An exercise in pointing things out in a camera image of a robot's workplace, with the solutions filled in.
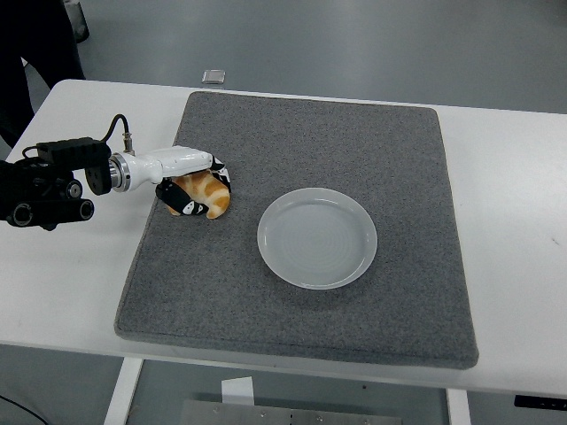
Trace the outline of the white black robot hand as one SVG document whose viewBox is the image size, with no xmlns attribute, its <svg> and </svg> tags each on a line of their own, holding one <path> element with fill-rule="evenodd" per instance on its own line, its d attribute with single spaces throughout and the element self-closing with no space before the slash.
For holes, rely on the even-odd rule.
<svg viewBox="0 0 567 425">
<path fill-rule="evenodd" d="M 174 146 L 122 157 L 123 189 L 155 184 L 156 197 L 174 216 L 205 215 L 213 220 L 229 208 L 229 172 L 211 153 Z"/>
</svg>

